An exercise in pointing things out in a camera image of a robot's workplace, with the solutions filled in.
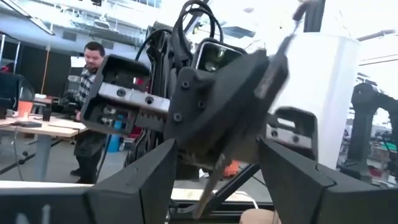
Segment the orange cup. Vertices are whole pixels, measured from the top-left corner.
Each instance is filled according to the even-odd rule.
[[[18,117],[23,118],[25,114],[29,116],[33,108],[33,102],[31,101],[18,101]]]

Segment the black curtain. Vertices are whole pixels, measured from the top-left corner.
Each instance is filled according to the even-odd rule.
[[[4,48],[2,50],[2,57],[9,59],[9,60],[15,60],[17,52],[17,44],[11,43],[11,42],[4,42]]]
[[[16,73],[23,75],[36,93],[42,89],[47,51],[44,47],[21,45]],[[61,96],[70,72],[70,55],[49,53],[43,94]]]
[[[23,75],[36,93],[40,93],[45,69],[45,49],[21,45],[16,73]]]
[[[69,72],[70,56],[58,52],[50,52],[43,94],[62,96]]]

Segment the bolt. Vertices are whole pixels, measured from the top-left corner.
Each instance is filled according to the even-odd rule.
[[[126,91],[122,88],[118,89],[116,92],[117,96],[124,97],[126,96]]]
[[[182,83],[181,83],[181,87],[182,87],[184,90],[189,89],[189,82],[187,82],[187,81],[182,82]]]
[[[151,96],[147,96],[147,98],[145,98],[145,102],[146,102],[148,105],[151,105],[151,104],[154,102],[154,99],[153,99],[153,97],[151,97]]]
[[[175,122],[181,122],[182,121],[182,115],[180,114],[180,113],[175,113],[174,115],[173,115],[173,119],[174,119],[174,121]]]
[[[298,143],[299,142],[299,137],[298,136],[293,136],[293,142]]]
[[[199,107],[199,109],[205,109],[206,108],[206,103],[204,101],[200,100],[198,102],[198,107]]]
[[[278,131],[272,130],[271,131],[271,136],[274,137],[274,138],[278,137]]]

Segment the table leg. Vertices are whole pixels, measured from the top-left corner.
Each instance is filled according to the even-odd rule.
[[[35,156],[35,180],[44,182],[51,149],[51,136],[38,134]]]

